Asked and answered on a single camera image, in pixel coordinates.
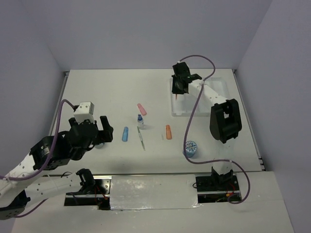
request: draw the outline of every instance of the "pink object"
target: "pink object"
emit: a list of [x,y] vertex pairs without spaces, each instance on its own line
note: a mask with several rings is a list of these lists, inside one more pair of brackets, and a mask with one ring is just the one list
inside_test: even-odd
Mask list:
[[143,108],[143,106],[142,106],[140,103],[137,104],[137,107],[138,107],[138,109],[140,110],[140,113],[141,113],[143,116],[144,116],[144,115],[147,115],[146,110]]

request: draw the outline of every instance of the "wall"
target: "wall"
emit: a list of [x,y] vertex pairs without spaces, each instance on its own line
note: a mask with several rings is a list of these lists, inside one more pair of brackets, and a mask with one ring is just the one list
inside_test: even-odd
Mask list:
[[[22,0],[63,70],[237,68],[271,0]],[[208,67],[202,59],[190,67]]]
[[[0,173],[46,135],[63,79],[47,45],[17,0],[0,0]],[[0,221],[11,232],[14,220]]]
[[310,232],[310,12],[310,0],[273,0],[237,72],[296,233]]

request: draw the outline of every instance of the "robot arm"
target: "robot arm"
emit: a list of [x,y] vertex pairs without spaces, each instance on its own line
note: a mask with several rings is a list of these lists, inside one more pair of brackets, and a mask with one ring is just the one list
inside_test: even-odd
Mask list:
[[[189,93],[201,98],[210,111],[209,129],[217,140],[219,148],[217,159],[231,159],[235,138],[242,129],[239,104],[235,99],[228,100],[202,82],[198,74],[191,74],[185,62],[173,66],[173,94]],[[214,163],[212,174],[216,182],[223,183],[232,178],[231,163]]]
[[39,141],[25,159],[7,174],[7,178],[0,180],[0,219],[17,216],[24,211],[26,205],[64,192],[75,192],[81,188],[87,190],[95,184],[92,174],[87,169],[72,174],[70,178],[41,183],[40,187],[33,184],[58,166],[67,165],[70,160],[80,160],[85,152],[93,149],[95,145],[113,140],[113,128],[106,116],[100,117],[103,130],[98,129],[93,118],[94,105],[91,102],[82,102],[75,106],[74,110],[74,117],[69,120],[70,130],[58,133],[52,157],[39,175],[24,180],[12,179],[27,178],[42,167],[50,153],[53,136],[44,137]]

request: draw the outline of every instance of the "orange marker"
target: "orange marker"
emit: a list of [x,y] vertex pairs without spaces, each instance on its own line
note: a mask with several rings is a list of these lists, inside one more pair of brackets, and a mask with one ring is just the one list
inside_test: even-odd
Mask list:
[[172,139],[172,132],[171,132],[170,125],[166,125],[165,130],[166,130],[166,139],[171,140]]

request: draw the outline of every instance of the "clear plastic tray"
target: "clear plastic tray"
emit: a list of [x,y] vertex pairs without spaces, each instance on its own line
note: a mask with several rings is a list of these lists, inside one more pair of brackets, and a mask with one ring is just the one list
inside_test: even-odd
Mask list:
[[[170,79],[170,94],[172,103],[172,116],[173,117],[188,117],[193,110],[196,97],[191,94],[178,95],[177,99],[172,94],[173,79]],[[230,99],[226,82],[223,78],[213,77],[205,81],[209,87],[216,91],[219,95]],[[210,116],[210,108],[207,108],[203,101],[199,101],[199,104],[194,113],[196,117],[208,117]]]

